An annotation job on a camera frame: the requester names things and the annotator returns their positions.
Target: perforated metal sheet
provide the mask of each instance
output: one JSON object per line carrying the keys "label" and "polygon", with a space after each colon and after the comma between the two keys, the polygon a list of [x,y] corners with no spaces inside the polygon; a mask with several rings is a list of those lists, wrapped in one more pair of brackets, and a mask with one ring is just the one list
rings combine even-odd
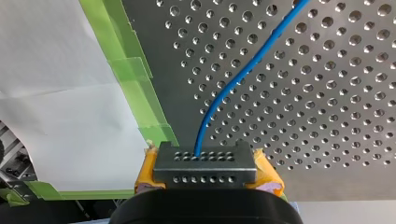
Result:
{"label": "perforated metal sheet", "polygon": [[[192,146],[204,112],[292,1],[124,0],[164,113]],[[291,200],[396,199],[396,3],[312,0],[206,133],[263,147]]]}

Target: green tape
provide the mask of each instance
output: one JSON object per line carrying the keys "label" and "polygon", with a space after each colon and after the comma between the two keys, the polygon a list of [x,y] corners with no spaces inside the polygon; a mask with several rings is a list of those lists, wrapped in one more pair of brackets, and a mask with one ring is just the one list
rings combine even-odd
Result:
{"label": "green tape", "polygon": [[134,196],[134,189],[60,191],[59,193],[65,200],[129,199]]}
{"label": "green tape", "polygon": [[80,3],[143,137],[156,144],[172,141],[178,146],[151,84],[149,64],[121,0],[80,0]]}
{"label": "green tape", "polygon": [[37,196],[37,198],[46,201],[62,200],[61,194],[49,183],[41,181],[25,181],[29,189]]}
{"label": "green tape", "polygon": [[13,189],[0,189],[0,197],[8,201],[10,206],[21,206],[29,204]]}
{"label": "green tape", "polygon": [[153,140],[155,146],[159,146],[162,141],[177,142],[172,128],[169,125],[151,126],[139,128],[139,130],[147,139],[155,139]]}
{"label": "green tape", "polygon": [[102,200],[128,199],[134,196],[134,189],[122,190],[87,190],[87,191],[57,191],[51,184],[41,181],[25,181],[25,184],[39,199],[54,200]]}

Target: black object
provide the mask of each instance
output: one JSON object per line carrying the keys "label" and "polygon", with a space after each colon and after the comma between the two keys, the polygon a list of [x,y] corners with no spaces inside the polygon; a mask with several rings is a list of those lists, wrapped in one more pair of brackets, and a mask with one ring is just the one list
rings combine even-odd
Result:
{"label": "black object", "polygon": [[0,140],[0,163],[3,161],[4,158],[4,145],[3,142]]}
{"label": "black object", "polygon": [[10,207],[8,203],[0,204],[1,224],[25,223],[76,223],[88,221],[74,201],[37,200],[23,206]]}
{"label": "black object", "polygon": [[110,224],[302,224],[284,200],[255,189],[156,189],[122,204]]}

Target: white sheet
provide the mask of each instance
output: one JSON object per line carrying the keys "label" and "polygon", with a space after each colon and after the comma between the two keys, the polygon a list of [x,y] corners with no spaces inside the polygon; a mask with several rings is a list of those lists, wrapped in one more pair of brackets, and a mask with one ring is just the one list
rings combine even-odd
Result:
{"label": "white sheet", "polygon": [[0,7],[0,120],[57,190],[133,189],[147,146],[78,0]]}

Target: cable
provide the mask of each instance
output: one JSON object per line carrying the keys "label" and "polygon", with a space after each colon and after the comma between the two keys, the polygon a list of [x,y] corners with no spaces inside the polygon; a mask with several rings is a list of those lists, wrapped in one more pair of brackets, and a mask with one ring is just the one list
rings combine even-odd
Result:
{"label": "cable", "polygon": [[285,16],[283,21],[275,28],[270,37],[265,41],[264,45],[259,49],[259,51],[254,55],[250,62],[245,65],[245,67],[224,87],[224,89],[215,98],[212,105],[207,109],[207,112],[202,120],[197,139],[195,141],[194,155],[196,157],[201,154],[202,142],[204,141],[206,125],[209,123],[210,118],[216,112],[217,107],[221,104],[221,101],[228,92],[235,87],[235,85],[242,80],[262,59],[262,57],[267,53],[267,51],[274,45],[276,40],[282,35],[286,27],[293,21],[293,19],[300,13],[300,11],[305,7],[309,0],[300,0],[295,7]]}

